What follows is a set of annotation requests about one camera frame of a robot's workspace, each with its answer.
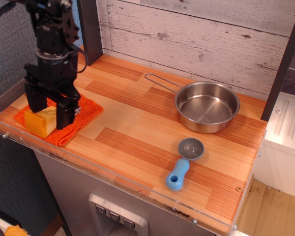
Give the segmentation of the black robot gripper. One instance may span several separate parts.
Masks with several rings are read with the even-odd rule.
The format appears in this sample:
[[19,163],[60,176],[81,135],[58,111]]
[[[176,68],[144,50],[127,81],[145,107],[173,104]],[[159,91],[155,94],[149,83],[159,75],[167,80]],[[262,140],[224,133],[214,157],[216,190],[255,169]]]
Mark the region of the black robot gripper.
[[73,124],[81,112],[81,96],[73,82],[77,77],[78,54],[69,53],[66,58],[52,60],[38,58],[38,65],[26,64],[24,69],[25,92],[33,113],[46,109],[47,98],[57,103],[57,130]]

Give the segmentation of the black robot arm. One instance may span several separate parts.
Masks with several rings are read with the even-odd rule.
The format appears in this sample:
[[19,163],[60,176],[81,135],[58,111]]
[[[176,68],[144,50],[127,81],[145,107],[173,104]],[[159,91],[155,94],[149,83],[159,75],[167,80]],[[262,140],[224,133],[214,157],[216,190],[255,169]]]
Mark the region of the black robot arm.
[[56,103],[56,128],[62,130],[74,122],[80,111],[80,94],[74,87],[80,49],[74,45],[79,28],[70,0],[21,0],[30,14],[36,37],[37,65],[26,64],[25,92],[33,113],[47,108],[47,100]]

